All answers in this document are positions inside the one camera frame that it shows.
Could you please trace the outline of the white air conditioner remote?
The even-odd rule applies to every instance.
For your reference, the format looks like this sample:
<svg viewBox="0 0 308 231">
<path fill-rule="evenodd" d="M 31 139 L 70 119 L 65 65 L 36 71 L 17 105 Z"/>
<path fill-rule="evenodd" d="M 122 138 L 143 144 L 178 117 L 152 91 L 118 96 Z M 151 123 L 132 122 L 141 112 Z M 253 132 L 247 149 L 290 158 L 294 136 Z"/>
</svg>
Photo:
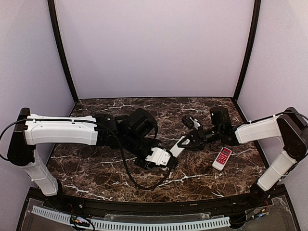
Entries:
<svg viewBox="0 0 308 231">
<path fill-rule="evenodd" d="M 170 150 L 167 150 L 168 152 L 171 153 L 171 156 L 174 156 L 176 158 L 179 157 L 179 155 L 184 151 L 184 147 L 178 147 L 177 146 L 177 143 L 178 141 L 176 142 L 176 144 L 170 149 Z"/>
</svg>

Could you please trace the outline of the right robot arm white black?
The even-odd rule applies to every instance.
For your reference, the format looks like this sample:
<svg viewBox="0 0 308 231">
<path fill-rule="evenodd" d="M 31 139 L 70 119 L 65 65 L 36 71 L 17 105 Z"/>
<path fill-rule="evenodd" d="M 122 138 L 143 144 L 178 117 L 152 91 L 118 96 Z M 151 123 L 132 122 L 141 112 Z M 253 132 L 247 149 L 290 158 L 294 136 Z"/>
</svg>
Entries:
<svg viewBox="0 0 308 231">
<path fill-rule="evenodd" d="M 218 140 L 224 145 L 238 146 L 267 138 L 282 138 L 282 152 L 250 187 L 250 206 L 261 203 L 272 187 L 308 155 L 308 119 L 293 107 L 240 126 L 232 126 L 229 111 L 222 106 L 211 108 L 210 114 L 213 127 L 207 130 L 194 117 L 182 118 L 190 133 L 172 147 L 173 154 L 179 155 L 185 149 L 199 151 Z"/>
</svg>

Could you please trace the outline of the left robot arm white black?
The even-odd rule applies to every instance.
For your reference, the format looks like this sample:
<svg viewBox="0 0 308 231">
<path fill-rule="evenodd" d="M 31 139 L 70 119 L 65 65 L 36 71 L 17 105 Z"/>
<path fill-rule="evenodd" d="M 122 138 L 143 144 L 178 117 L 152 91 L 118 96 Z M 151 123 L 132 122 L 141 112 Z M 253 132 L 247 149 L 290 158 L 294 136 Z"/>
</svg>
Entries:
<svg viewBox="0 0 308 231">
<path fill-rule="evenodd" d="M 150 131 L 158 133 L 156 119 L 138 108 L 130 115 L 107 114 L 84 117 L 50 117 L 32 114 L 22 108 L 13 127 L 5 161 L 24 169 L 32 182 L 47 196 L 61 196 L 62 186 L 43 164 L 36 145 L 42 143 L 78 143 L 89 146 L 109 147 L 133 154 L 135 165 L 147 169 L 167 167 L 175 169 L 178 156 L 183 151 L 176 144 L 168 150 L 156 137 L 148 138 Z"/>
</svg>

